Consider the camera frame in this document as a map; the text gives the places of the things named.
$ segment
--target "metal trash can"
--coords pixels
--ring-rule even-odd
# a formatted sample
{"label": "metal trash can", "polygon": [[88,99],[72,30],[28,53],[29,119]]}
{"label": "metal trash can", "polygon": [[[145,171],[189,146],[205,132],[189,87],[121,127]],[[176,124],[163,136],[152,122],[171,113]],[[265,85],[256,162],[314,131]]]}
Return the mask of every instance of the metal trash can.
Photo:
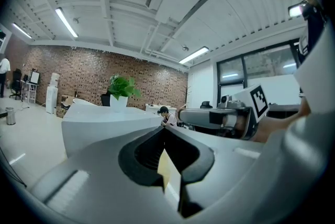
{"label": "metal trash can", "polygon": [[8,113],[7,118],[6,118],[7,124],[10,126],[16,124],[14,108],[7,107],[6,112]]}

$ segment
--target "window frame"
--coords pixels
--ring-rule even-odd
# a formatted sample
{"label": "window frame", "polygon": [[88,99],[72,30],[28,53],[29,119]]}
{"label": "window frame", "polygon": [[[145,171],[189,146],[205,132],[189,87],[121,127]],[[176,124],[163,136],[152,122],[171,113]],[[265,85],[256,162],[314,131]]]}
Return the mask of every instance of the window frame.
{"label": "window frame", "polygon": [[[283,47],[283,46],[289,45],[289,47],[291,49],[291,52],[292,52],[292,55],[293,55],[293,59],[294,59],[296,65],[297,65],[297,68],[298,68],[300,66],[300,62],[299,62],[298,52],[297,52],[296,48],[299,45],[295,46],[294,43],[296,43],[296,42],[299,42],[299,38],[292,39],[292,40],[287,40],[285,42],[276,43],[276,44],[273,44],[271,46],[260,48],[260,49],[257,49],[257,50],[254,50],[254,51],[250,51],[250,52],[245,53],[245,54],[238,55],[236,57],[232,57],[230,59],[225,59],[225,60],[217,62],[216,63],[217,82],[218,82],[217,105],[221,102],[221,87],[222,86],[243,84],[243,88],[247,88],[248,87],[248,74],[247,74],[247,67],[245,65],[245,59],[244,59],[244,57],[246,57],[248,55],[252,55],[252,54],[260,53],[260,52],[267,51],[267,50],[270,50],[270,49],[274,49],[274,48],[278,48],[278,47]],[[233,80],[233,81],[225,82],[225,83],[221,82],[220,81],[220,72],[219,72],[220,71],[220,64],[228,62],[228,61],[232,61],[232,60],[235,60],[235,59],[241,59],[241,61],[242,61],[243,79],[237,79],[237,80]]]}

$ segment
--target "ceiling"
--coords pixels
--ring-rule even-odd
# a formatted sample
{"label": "ceiling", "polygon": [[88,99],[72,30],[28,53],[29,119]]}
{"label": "ceiling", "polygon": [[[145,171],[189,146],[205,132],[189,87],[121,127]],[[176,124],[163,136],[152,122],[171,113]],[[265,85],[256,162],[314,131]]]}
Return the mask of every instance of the ceiling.
{"label": "ceiling", "polygon": [[[241,53],[237,49],[246,52],[299,37],[305,23],[289,19],[287,8],[300,1],[151,0],[148,8],[148,0],[7,0],[0,23],[29,44],[110,51],[187,71],[207,59]],[[56,15],[58,7],[78,38]],[[207,54],[178,63],[203,46],[210,49]]]}

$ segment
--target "floor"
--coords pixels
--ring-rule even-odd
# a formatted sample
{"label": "floor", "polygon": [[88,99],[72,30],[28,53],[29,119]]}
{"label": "floor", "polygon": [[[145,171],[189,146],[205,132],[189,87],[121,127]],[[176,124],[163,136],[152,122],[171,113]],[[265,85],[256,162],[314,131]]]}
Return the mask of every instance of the floor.
{"label": "floor", "polygon": [[6,118],[0,119],[0,147],[29,190],[41,176],[66,159],[62,119],[37,104],[9,98],[10,94],[6,90],[5,97],[0,98],[0,107],[14,108],[16,124],[10,126]]}

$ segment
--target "black cap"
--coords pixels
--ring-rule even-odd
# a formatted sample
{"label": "black cap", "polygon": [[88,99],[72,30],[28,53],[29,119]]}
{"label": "black cap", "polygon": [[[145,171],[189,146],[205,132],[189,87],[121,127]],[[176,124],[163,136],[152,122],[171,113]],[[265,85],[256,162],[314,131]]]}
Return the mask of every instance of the black cap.
{"label": "black cap", "polygon": [[160,110],[157,111],[157,113],[168,113],[168,112],[169,112],[169,110],[165,106],[161,107]]}

